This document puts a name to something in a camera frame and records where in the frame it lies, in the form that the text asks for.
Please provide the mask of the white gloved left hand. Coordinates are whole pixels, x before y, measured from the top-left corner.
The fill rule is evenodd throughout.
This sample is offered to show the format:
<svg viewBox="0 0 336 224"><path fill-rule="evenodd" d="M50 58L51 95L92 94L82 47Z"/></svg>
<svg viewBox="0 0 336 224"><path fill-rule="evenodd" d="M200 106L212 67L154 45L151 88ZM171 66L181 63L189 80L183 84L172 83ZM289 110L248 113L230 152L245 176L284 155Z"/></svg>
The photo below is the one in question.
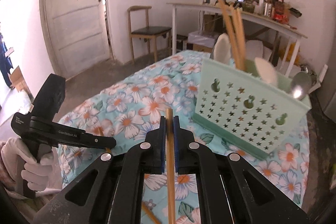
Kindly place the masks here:
<svg viewBox="0 0 336 224"><path fill-rule="evenodd" d="M20 138L9 138L6 142L1 142L1 183L8 190L14 190L19 175L27 181L29 189L44 191L53 163L53 152L44 154L37 161Z"/></svg>

